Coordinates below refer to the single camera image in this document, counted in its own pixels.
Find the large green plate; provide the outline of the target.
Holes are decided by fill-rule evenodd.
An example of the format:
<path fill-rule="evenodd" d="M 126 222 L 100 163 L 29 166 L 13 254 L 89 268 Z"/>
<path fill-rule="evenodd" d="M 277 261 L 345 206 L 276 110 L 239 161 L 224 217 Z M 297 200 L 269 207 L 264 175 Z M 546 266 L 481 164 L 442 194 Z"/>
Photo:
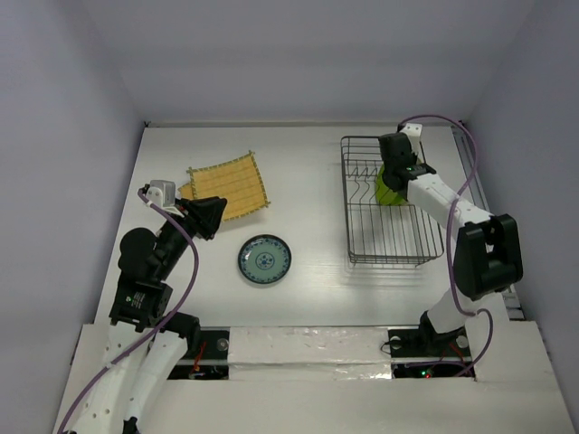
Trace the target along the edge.
<path fill-rule="evenodd" d="M 381 165 L 375 179 L 375 200 L 382 206 L 400 206 L 406 205 L 407 201 L 397 192 L 393 191 L 384 184 L 383 180 L 384 165 Z"/>

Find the fan-shaped bamboo tray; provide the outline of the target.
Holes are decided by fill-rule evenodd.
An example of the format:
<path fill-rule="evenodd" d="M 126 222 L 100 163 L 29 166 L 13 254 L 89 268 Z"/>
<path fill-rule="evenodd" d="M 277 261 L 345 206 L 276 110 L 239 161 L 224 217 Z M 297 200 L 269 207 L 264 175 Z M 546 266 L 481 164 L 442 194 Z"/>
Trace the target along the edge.
<path fill-rule="evenodd" d="M 180 197 L 182 199 L 186 199 L 186 200 L 194 200 L 195 199 L 194 189 L 190 183 L 183 184 L 182 186 L 180 186 L 178 188 L 178 191 L 179 191 Z"/>

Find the square bamboo tray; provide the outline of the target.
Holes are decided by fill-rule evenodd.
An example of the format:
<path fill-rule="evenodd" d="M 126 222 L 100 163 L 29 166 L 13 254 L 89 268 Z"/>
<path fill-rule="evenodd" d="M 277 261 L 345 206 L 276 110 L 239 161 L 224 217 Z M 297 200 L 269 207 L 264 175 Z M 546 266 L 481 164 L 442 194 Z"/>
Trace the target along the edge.
<path fill-rule="evenodd" d="M 203 168 L 187 170 L 195 199 L 225 198 L 223 222 L 236 220 L 270 205 L 254 153 Z"/>

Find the blue patterned ceramic plate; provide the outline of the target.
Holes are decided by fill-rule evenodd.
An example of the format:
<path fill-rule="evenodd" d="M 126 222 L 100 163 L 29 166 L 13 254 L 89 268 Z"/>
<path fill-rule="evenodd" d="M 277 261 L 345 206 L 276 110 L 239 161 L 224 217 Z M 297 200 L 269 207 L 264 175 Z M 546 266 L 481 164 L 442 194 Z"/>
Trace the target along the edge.
<path fill-rule="evenodd" d="M 280 237 L 262 234 L 248 239 L 237 256 L 238 270 L 251 283 L 270 285 L 285 278 L 290 271 L 290 246 Z"/>

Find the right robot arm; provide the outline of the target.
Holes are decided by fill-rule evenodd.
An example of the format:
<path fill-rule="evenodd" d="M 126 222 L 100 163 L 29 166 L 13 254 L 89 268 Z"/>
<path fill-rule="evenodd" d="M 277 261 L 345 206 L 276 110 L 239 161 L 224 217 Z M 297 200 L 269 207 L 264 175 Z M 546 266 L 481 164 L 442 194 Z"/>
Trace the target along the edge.
<path fill-rule="evenodd" d="M 486 297 L 523 277 L 516 220 L 485 211 L 450 188 L 417 151 L 422 127 L 409 124 L 378 138 L 386 187 L 426 212 L 446 232 L 450 287 L 420 318 L 415 337 L 402 338 L 424 356 L 436 357 L 468 319 L 484 313 Z"/>

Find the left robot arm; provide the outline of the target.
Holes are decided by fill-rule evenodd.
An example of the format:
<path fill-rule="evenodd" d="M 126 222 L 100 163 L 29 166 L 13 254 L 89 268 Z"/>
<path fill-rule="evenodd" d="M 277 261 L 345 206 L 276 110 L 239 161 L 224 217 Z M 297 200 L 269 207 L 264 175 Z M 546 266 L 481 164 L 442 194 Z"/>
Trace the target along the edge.
<path fill-rule="evenodd" d="M 185 250 L 196 249 L 195 237 L 214 237 L 227 201 L 167 198 L 152 184 L 138 197 L 165 222 L 157 232 L 136 228 L 121 240 L 100 369 L 65 413 L 60 433 L 141 432 L 176 363 L 200 351 L 199 320 L 180 310 L 193 288 L 169 309 L 166 280 Z"/>

